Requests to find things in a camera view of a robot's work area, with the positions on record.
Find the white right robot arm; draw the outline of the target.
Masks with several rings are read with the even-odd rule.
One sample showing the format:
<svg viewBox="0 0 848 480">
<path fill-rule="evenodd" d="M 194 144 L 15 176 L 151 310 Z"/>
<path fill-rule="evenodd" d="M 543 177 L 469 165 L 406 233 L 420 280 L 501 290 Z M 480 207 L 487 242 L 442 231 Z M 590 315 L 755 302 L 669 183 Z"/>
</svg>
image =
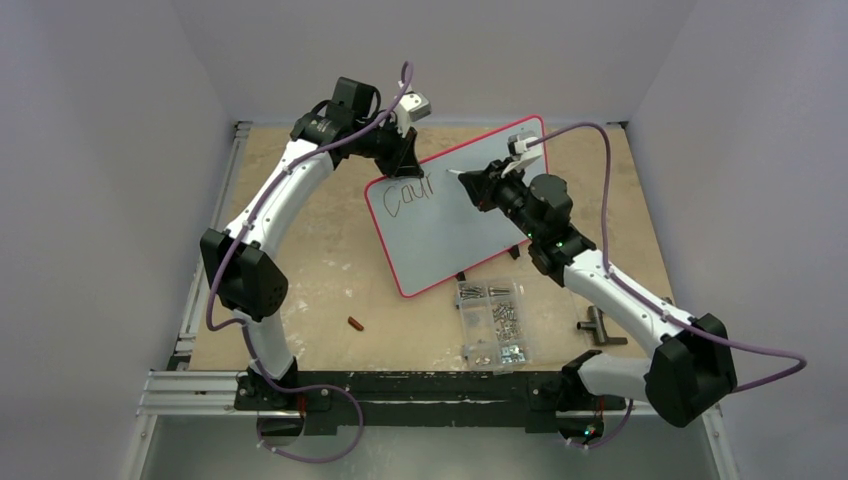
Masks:
<svg viewBox="0 0 848 480">
<path fill-rule="evenodd" d="M 564 179 L 540 174 L 526 182 L 523 173 L 495 160 L 458 180 L 474 207 L 500 211 L 529 239 L 529 256 L 542 275 L 611 316 L 646 354 L 582 354 L 562 369 L 565 402 L 584 407 L 605 395 L 643 401 L 667 423 L 684 427 L 735 391 L 724 323 L 712 314 L 696 318 L 616 273 L 574 226 Z"/>
</svg>

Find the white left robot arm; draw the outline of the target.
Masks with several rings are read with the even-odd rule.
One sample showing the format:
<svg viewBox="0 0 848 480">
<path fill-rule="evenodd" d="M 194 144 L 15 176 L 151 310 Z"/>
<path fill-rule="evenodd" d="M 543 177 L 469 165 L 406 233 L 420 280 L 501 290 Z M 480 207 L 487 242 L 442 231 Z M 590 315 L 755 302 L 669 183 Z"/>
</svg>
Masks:
<svg viewBox="0 0 848 480">
<path fill-rule="evenodd" d="M 277 252 L 300 209 L 343 160 L 371 159 L 390 179 L 423 177 L 413 124 L 430 104 L 411 84 L 412 67 L 405 64 L 397 93 L 384 104 L 376 87 L 339 78 L 332 96 L 294 123 L 280 160 L 247 206 L 223 228 L 202 234 L 206 327 L 238 327 L 249 356 L 237 407 L 303 409 L 309 395 L 331 392 L 329 385 L 298 381 L 280 315 L 289 281 Z"/>
</svg>

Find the pink framed whiteboard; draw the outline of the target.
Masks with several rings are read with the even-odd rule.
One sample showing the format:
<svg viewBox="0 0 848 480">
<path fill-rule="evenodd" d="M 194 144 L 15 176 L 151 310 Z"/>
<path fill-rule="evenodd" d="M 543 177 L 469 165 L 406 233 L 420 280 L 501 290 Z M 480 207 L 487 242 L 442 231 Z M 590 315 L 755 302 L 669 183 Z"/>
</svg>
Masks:
<svg viewBox="0 0 848 480">
<path fill-rule="evenodd" d="M 508 156 L 508 138 L 545 133 L 542 117 L 520 120 L 466 140 L 421 161 L 422 178 L 369 182 L 366 205 L 401 296 L 411 298 L 510 248 L 527 237 L 498 211 L 482 213 L 456 175 L 482 170 Z"/>
</svg>

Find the brown marker cap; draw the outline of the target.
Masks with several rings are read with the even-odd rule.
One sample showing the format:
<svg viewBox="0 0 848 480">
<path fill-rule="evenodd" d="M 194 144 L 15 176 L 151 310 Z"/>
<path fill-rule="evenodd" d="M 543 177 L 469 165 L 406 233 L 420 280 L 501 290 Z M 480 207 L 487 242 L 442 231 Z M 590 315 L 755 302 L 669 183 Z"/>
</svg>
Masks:
<svg viewBox="0 0 848 480">
<path fill-rule="evenodd" d="M 348 323 L 348 324 L 349 324 L 349 325 L 350 325 L 353 329 L 355 329 L 355 330 L 356 330 L 356 331 L 358 331 L 358 332 L 362 332 L 362 331 L 364 330 L 364 326 L 363 326 L 363 325 L 362 325 L 362 324 L 361 324 L 358 320 L 356 320 L 356 319 L 355 319 L 355 318 L 353 318 L 353 317 L 349 317 L 349 318 L 347 319 L 347 323 Z"/>
</svg>

